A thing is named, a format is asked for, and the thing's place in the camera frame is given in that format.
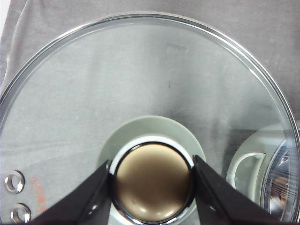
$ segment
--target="glass pot lid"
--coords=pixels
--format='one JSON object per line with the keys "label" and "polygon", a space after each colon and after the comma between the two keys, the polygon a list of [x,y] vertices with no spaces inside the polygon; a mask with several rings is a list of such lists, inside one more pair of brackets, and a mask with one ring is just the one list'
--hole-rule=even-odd
{"label": "glass pot lid", "polygon": [[[62,199],[114,158],[117,150],[103,150],[114,131],[145,115],[186,127],[234,188],[281,220],[297,220],[299,134],[267,71],[206,25],[134,14],[58,37],[2,93],[2,222],[19,203],[25,220]],[[196,217],[194,210],[177,222]],[[117,211],[110,221],[128,222]]]}

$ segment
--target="white handle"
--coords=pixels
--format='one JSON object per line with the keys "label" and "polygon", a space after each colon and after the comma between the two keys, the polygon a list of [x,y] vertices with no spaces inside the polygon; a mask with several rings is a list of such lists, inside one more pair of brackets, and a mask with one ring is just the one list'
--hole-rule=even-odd
{"label": "white handle", "polygon": [[250,182],[249,182],[249,188],[248,192],[249,195],[248,197],[254,201],[255,200],[255,187],[256,187],[256,180],[257,180],[257,175],[259,172],[259,169],[261,168],[261,165],[263,163],[263,159],[265,158],[266,154],[260,153],[260,152],[251,152],[245,155],[242,155],[234,162],[232,165],[232,174],[229,176],[228,182],[236,189],[235,186],[235,174],[236,171],[240,165],[240,163],[245,160],[248,157],[255,157],[257,158],[257,162],[252,170],[251,177],[250,177]]}

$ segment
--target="metal grommet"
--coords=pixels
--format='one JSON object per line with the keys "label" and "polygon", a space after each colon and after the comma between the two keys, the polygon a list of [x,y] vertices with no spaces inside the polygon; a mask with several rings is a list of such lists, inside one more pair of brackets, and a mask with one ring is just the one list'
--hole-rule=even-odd
{"label": "metal grommet", "polygon": [[23,203],[16,204],[10,212],[10,218],[14,223],[28,223],[31,218],[31,211]]}
{"label": "metal grommet", "polygon": [[20,171],[14,170],[5,178],[5,187],[12,194],[20,193],[25,185],[25,178]]}

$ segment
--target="gray cloth background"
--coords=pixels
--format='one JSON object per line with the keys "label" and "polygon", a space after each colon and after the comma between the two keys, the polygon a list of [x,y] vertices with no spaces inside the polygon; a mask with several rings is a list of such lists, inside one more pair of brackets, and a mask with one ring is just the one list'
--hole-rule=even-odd
{"label": "gray cloth background", "polygon": [[299,0],[12,0],[1,38],[1,91],[58,35],[114,14],[161,11],[207,23],[267,68],[300,119]]}

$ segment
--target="transparent glass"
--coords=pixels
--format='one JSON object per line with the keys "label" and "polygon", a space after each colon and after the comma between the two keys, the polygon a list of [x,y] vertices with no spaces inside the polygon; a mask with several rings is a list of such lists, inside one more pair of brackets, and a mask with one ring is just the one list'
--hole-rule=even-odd
{"label": "transparent glass", "polygon": [[[26,184],[18,195],[1,185],[2,222],[10,222],[14,204],[26,204],[34,218],[71,192],[96,169],[111,133],[144,115],[187,127],[207,163],[266,210],[270,168],[285,140],[294,159],[286,190],[295,194],[287,195],[280,217],[296,220],[299,137],[273,80],[221,33],[149,14],[103,20],[59,37],[3,93],[1,180],[19,170]],[[243,153],[253,155],[243,160]],[[197,220],[190,217],[183,223]]]}

